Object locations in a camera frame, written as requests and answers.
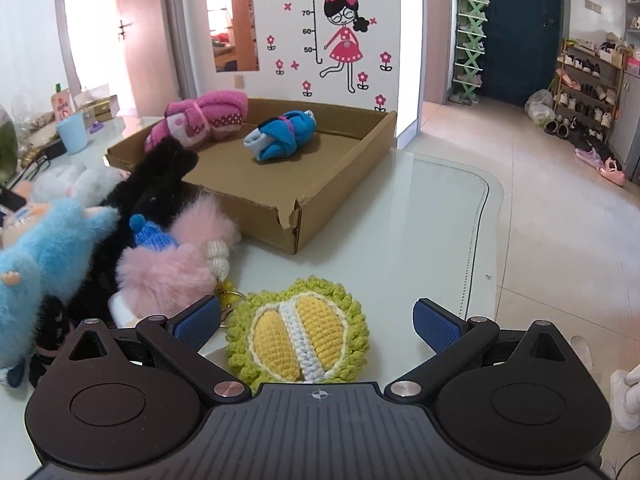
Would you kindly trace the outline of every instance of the white table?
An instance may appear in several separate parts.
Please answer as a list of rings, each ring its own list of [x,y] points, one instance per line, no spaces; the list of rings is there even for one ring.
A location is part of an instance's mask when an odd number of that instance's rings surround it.
[[[108,146],[140,127],[131,118],[114,123],[66,161],[100,164]],[[370,330],[369,362],[358,378],[384,388],[433,355],[412,327],[418,298],[464,318],[494,317],[501,203],[491,175],[392,150],[307,247],[291,256],[244,240],[230,278],[242,292],[281,290],[311,274],[341,282],[362,304]],[[223,365],[224,346],[220,330],[201,353]],[[2,480],[23,480],[39,466],[24,428],[29,394],[26,386],[0,388]]]

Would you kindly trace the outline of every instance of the white door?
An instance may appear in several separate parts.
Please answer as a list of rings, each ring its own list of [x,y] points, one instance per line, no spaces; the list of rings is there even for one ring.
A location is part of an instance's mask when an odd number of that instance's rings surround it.
[[[616,121],[611,149],[621,159],[626,169],[631,143],[634,141],[640,120],[640,80],[625,74],[620,93],[620,118]]]
[[[170,102],[180,100],[164,0],[116,2],[138,116],[162,116]]]

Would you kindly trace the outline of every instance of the blue knitted hat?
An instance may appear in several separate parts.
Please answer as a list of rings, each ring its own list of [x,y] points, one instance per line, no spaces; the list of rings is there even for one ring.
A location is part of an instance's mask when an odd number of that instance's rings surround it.
[[[178,242],[165,232],[154,222],[149,222],[142,215],[133,215],[129,219],[129,227],[135,234],[135,241],[138,247],[146,247],[153,251],[162,251],[167,247],[177,247]]]

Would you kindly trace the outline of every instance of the blue cup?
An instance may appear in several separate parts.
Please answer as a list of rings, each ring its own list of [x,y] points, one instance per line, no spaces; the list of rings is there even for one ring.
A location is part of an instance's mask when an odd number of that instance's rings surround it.
[[[60,121],[56,130],[69,155],[83,150],[89,142],[82,113],[73,114]]]

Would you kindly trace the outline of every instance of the dark blue door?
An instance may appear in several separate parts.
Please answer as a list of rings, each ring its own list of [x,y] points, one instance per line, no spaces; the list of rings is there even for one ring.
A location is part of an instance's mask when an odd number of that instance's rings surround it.
[[[554,76],[562,0],[490,0],[478,94],[523,106]]]

